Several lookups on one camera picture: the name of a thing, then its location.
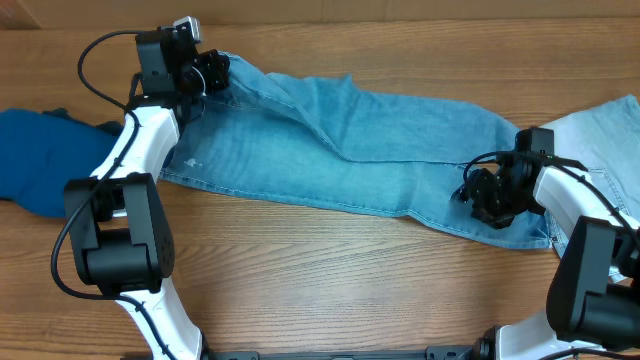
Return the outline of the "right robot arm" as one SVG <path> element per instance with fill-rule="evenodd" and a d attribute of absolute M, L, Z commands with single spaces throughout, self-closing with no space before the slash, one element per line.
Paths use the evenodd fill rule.
<path fill-rule="evenodd" d="M 638 358 L 639 223 L 593 185 L 581 162 L 554 150 L 552 130 L 522 130 L 512 150 L 471 160 L 452 195 L 494 229 L 523 212 L 555 219 L 569 242 L 545 309 L 495 326 L 471 346 L 430 347 L 426 358 Z"/>

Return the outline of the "medium blue denim jeans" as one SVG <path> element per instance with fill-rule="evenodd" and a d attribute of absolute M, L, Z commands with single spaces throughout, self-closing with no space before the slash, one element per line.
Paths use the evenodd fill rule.
<path fill-rule="evenodd" d="M 162 169 L 164 180 L 230 196 L 382 217 L 510 249 L 551 244 L 546 220 L 496 230 L 452 196 L 466 163 L 514 145 L 516 127 L 469 102 L 376 93 L 350 77 L 296 78 L 230 59 Z"/>

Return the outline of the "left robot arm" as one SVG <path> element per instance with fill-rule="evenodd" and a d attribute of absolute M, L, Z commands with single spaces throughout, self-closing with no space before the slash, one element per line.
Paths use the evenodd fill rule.
<path fill-rule="evenodd" d="M 53 248 L 51 275 L 73 297 L 121 306 L 151 358 L 210 359 L 206 337 L 173 284 L 173 236 L 156 183 L 192 107 L 228 87 L 230 61 L 197 50 L 200 26 L 192 17 L 131 34 L 141 70 L 119 106 L 124 127 L 91 175 L 64 188 L 67 222 Z"/>

